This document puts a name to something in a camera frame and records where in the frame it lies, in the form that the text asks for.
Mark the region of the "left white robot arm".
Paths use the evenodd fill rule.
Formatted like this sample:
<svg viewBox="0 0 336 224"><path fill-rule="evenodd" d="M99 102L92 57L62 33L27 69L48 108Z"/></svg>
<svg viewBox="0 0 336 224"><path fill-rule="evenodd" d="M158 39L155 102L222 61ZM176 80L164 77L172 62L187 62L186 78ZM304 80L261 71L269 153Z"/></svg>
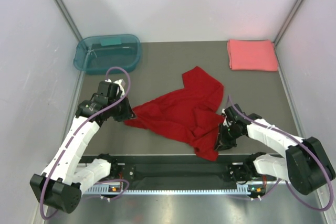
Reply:
<svg viewBox="0 0 336 224"><path fill-rule="evenodd" d="M91 99L78 104L71 128L56 155L40 175L34 174L30 179L41 207L70 214L91 186L103 178L117 178L119 168L107 154L99 155L79 172L76 169L91 139L107 119L123 122L136 117L124 86L122 79L101 81Z"/></svg>

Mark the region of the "red t-shirt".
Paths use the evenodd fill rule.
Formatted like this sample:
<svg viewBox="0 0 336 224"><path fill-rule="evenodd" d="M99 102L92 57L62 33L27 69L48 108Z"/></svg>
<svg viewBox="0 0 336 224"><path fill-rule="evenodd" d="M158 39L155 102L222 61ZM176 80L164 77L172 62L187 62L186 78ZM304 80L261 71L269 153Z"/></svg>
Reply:
<svg viewBox="0 0 336 224"><path fill-rule="evenodd" d="M125 121L125 125L186 143L197 156L215 161L215 143L224 121L217 114L224 86L200 67L183 73L182 80L182 89L136 106L136 119Z"/></svg>

